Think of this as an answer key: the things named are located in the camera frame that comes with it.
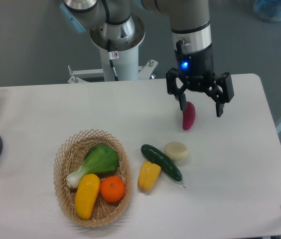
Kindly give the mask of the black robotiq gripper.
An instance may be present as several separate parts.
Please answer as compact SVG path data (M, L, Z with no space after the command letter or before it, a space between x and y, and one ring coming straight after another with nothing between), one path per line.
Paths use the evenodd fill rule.
M216 116L221 117L224 106L234 97L232 77L229 72L219 76L214 74L212 45L193 52L185 52L183 40L176 42L175 56L177 69L171 68L166 73L167 93L174 95L180 105L180 110L187 109L185 90L204 92L214 102ZM177 78L184 84L177 86Z

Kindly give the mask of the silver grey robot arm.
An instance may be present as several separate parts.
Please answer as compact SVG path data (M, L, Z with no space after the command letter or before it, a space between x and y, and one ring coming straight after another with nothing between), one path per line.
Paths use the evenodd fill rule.
M187 108L185 91L204 92L216 104L220 117L233 98L231 75L215 75L209 3L206 0L141 0L139 5L169 19L177 67L166 73L167 92ZM144 39L142 20L131 11L129 0L63 0L60 9L77 31L87 30L93 43L105 52L111 79L118 80L114 60Z

